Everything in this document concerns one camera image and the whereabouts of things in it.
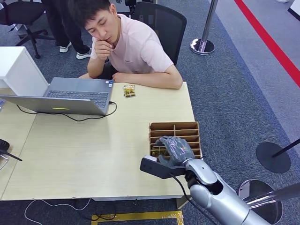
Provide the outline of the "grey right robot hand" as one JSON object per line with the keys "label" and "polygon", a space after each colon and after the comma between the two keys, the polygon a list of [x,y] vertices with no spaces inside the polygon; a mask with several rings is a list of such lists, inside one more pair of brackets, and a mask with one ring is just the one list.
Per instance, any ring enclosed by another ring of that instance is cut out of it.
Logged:
{"label": "grey right robot hand", "polygon": [[185,139],[174,136],[163,136],[155,142],[157,146],[165,147],[170,155],[170,159],[165,159],[164,155],[159,155],[159,162],[168,166],[180,166],[185,161],[194,159],[195,156]]}

